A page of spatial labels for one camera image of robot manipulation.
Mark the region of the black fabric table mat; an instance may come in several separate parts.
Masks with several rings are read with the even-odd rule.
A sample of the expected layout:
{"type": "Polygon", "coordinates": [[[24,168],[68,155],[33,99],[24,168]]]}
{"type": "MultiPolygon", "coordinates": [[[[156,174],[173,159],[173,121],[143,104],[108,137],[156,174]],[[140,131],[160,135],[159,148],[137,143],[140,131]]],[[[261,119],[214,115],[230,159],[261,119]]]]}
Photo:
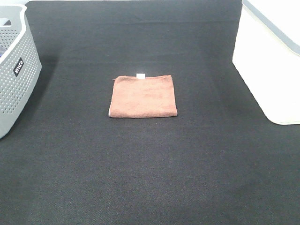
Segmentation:
{"type": "Polygon", "coordinates": [[[3,225],[297,225],[300,128],[232,54],[239,0],[33,1],[42,70],[0,141],[3,225]],[[178,116],[112,119],[114,79],[171,75],[178,116]]]}

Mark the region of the orange-brown towel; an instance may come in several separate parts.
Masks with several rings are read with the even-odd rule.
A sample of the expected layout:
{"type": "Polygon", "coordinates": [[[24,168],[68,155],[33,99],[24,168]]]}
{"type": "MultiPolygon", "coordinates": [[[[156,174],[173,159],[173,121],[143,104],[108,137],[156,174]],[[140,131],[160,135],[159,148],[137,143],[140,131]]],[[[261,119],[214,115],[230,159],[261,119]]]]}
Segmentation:
{"type": "Polygon", "coordinates": [[[159,118],[178,115],[171,75],[118,76],[108,111],[111,118],[159,118]]]}

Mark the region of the grey perforated laundry basket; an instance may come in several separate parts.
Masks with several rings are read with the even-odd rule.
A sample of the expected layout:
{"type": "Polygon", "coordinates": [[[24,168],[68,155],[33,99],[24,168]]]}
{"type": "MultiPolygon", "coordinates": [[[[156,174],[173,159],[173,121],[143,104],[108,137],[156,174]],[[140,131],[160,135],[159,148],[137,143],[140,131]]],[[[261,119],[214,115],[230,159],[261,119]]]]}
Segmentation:
{"type": "Polygon", "coordinates": [[[42,69],[22,4],[1,4],[0,16],[9,26],[0,27],[0,136],[12,128],[28,102],[42,69]]]}

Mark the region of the white plastic storage bin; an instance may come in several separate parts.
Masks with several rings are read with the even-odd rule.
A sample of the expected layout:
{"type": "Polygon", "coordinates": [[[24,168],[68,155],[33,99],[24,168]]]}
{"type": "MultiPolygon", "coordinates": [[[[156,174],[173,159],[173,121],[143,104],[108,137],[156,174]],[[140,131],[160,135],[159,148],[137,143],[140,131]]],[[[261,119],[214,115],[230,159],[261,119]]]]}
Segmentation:
{"type": "Polygon", "coordinates": [[[232,62],[271,122],[299,124],[299,1],[244,0],[232,62]]]}

